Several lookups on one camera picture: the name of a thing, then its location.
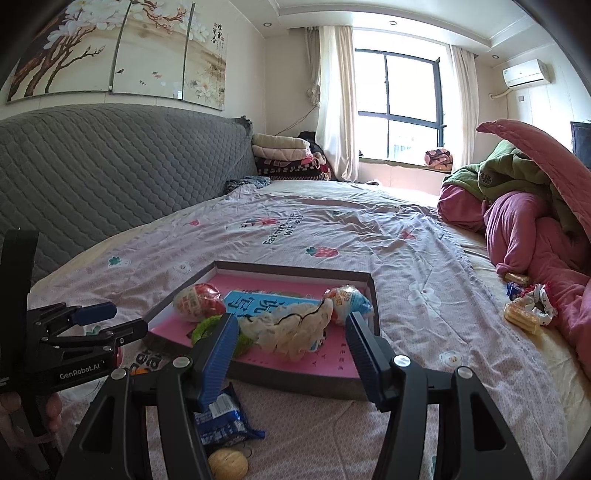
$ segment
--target human hand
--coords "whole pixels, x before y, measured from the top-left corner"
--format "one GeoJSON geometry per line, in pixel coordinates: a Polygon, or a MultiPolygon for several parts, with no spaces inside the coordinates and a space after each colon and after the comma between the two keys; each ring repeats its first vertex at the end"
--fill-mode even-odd
{"type": "MultiPolygon", "coordinates": [[[[11,392],[0,395],[0,430],[10,445],[10,447],[22,446],[21,442],[18,441],[18,436],[12,428],[9,414],[16,412],[21,408],[21,397],[18,393],[11,392]]],[[[48,417],[47,428],[50,433],[57,433],[61,428],[61,399],[57,393],[54,393],[48,400],[46,405],[46,413],[48,417]]]]}

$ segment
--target yellow ball of yarn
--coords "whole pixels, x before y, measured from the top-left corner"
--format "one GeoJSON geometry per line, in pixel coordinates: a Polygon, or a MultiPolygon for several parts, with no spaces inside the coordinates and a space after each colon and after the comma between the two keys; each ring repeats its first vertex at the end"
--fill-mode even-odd
{"type": "Polygon", "coordinates": [[[209,468],[216,480],[242,480],[248,472],[248,460],[238,450],[222,448],[209,456],[209,468]]]}

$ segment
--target blue book cover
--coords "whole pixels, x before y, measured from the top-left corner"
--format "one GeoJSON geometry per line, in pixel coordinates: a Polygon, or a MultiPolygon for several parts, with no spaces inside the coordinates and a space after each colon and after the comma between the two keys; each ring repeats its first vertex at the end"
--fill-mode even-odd
{"type": "Polygon", "coordinates": [[[248,293],[238,290],[232,290],[223,301],[226,304],[226,311],[237,317],[260,315],[262,312],[272,312],[279,306],[293,303],[313,303],[315,305],[320,303],[320,300],[315,299],[284,297],[270,293],[248,293]]]}

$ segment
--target air conditioner pipe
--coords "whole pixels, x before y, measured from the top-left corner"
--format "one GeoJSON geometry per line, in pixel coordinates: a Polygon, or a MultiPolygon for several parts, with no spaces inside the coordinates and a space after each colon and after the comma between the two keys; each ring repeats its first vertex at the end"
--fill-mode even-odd
{"type": "Polygon", "coordinates": [[[499,93],[498,95],[493,95],[492,93],[489,93],[488,96],[491,100],[496,100],[497,98],[502,98],[504,96],[509,95],[509,92],[511,91],[510,88],[508,88],[507,90],[505,90],[503,93],[499,93]]]}

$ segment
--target stack of folded blankets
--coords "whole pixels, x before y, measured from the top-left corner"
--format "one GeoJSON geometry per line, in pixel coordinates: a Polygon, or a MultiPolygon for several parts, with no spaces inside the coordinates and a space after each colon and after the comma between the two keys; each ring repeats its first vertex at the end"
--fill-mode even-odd
{"type": "Polygon", "coordinates": [[[258,174],[271,180],[330,180],[324,155],[312,154],[301,138],[255,134],[252,152],[258,174]]]}

